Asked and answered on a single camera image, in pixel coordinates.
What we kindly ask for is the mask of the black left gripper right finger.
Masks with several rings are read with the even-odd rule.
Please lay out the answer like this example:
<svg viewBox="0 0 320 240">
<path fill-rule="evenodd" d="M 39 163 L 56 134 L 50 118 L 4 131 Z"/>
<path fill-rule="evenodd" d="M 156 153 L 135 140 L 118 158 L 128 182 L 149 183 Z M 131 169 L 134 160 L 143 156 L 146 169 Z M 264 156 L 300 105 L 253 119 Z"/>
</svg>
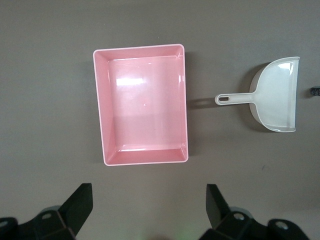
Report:
<svg viewBox="0 0 320 240">
<path fill-rule="evenodd" d="M 211 224 L 199 240 L 309 240 L 295 223 L 271 219 L 262 225 L 241 210 L 232 210 L 216 184 L 206 185 L 206 213 Z"/>
</svg>

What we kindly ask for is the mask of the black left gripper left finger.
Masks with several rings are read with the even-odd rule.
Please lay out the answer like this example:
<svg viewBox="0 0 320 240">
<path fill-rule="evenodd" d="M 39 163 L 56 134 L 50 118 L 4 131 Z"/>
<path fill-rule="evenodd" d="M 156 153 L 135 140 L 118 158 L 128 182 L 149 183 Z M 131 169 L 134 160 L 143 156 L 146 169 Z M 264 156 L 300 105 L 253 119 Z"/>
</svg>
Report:
<svg viewBox="0 0 320 240">
<path fill-rule="evenodd" d="M 0 218 L 0 240 L 77 240 L 92 210 L 92 184 L 82 183 L 62 205 L 45 208 L 23 224 L 15 217 Z"/>
</svg>

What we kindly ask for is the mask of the plastic dustpan with handle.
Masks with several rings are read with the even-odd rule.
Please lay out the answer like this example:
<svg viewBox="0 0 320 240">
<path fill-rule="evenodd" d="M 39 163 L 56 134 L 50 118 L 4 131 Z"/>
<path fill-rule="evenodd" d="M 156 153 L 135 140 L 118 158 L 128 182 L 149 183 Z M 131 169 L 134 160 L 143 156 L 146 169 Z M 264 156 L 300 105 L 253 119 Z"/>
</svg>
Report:
<svg viewBox="0 0 320 240">
<path fill-rule="evenodd" d="M 253 77 L 247 93 L 215 96 L 219 106 L 248 104 L 254 119 L 277 133 L 296 131 L 296 100 L 300 57 L 274 60 Z"/>
</svg>

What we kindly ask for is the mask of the pink plastic bin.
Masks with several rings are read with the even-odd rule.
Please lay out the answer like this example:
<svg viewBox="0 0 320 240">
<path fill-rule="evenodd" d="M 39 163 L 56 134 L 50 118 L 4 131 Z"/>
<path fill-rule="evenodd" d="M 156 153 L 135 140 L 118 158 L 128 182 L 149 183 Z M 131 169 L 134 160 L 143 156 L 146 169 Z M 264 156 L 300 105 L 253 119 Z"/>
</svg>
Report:
<svg viewBox="0 0 320 240">
<path fill-rule="evenodd" d="M 184 46 L 97 49 L 92 56 L 104 164 L 186 162 Z"/>
</svg>

